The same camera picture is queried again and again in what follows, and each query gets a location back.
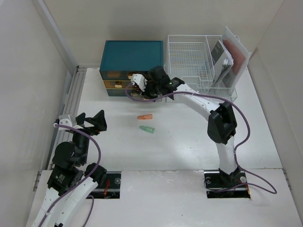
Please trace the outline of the teal drawer cabinet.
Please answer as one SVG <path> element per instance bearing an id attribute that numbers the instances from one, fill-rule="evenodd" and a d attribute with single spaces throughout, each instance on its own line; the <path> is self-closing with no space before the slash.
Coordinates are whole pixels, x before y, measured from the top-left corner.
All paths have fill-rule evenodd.
<path id="1" fill-rule="evenodd" d="M 133 74 L 150 80 L 148 71 L 163 65 L 163 41 L 107 40 L 99 72 L 109 96 L 125 96 Z"/>

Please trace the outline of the Canon setup guide booklet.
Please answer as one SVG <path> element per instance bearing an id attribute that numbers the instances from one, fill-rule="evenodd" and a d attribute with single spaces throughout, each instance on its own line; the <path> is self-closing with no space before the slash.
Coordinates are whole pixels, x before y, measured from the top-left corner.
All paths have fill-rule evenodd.
<path id="1" fill-rule="evenodd" d="M 217 41 L 211 51 L 214 67 L 214 79 L 212 86 L 215 87 L 227 75 L 233 66 L 233 58 L 221 40 Z"/>

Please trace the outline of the clear mesh zip pouch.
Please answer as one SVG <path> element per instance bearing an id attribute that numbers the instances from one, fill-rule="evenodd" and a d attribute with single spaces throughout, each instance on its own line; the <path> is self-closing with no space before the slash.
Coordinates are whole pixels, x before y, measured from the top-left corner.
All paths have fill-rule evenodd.
<path id="1" fill-rule="evenodd" d="M 222 35 L 222 42 L 233 59 L 233 66 L 223 78 L 223 83 L 227 88 L 234 89 L 249 63 L 252 52 L 246 49 L 227 26 Z"/>

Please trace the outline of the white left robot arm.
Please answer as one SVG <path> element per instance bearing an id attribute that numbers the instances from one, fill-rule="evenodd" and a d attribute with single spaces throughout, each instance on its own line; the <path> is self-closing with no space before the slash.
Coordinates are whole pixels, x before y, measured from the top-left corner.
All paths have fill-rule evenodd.
<path id="1" fill-rule="evenodd" d="M 106 182 L 107 170 L 100 166 L 101 149 L 93 139 L 107 130 L 104 110 L 94 117 L 85 113 L 61 115 L 53 125 L 71 133 L 72 140 L 55 149 L 54 166 L 34 227 L 67 227 L 80 205 L 93 198 L 90 193 Z"/>

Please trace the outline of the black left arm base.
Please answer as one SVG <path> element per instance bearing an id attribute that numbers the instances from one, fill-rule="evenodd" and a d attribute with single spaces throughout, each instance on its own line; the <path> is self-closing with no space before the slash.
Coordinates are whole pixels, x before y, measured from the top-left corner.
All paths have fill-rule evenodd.
<path id="1" fill-rule="evenodd" d="M 121 172 L 107 172 L 106 179 L 89 195 L 95 199 L 119 199 L 121 187 Z"/>

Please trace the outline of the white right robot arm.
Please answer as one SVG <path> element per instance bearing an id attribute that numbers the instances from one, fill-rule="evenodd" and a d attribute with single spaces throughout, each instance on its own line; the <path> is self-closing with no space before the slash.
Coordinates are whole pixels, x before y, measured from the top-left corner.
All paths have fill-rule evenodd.
<path id="1" fill-rule="evenodd" d="M 79 113 L 105 111 L 107 132 L 97 137 L 103 160 L 111 170 L 196 169 L 215 142 L 219 154 L 220 183 L 236 182 L 233 156 L 236 119 L 230 103 L 203 98 L 178 78 L 169 78 L 163 67 L 132 76 L 144 99 L 110 97 L 95 69 L 88 69 Z"/>

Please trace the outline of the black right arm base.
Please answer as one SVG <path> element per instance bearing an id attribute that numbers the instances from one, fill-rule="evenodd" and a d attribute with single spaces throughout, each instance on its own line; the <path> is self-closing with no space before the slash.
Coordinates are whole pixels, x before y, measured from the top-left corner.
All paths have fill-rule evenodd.
<path id="1" fill-rule="evenodd" d="M 221 179 L 219 170 L 204 171 L 204 187 L 208 199 L 250 199 L 250 191 L 246 183 L 244 172 L 240 172 L 231 183 L 225 183 Z"/>

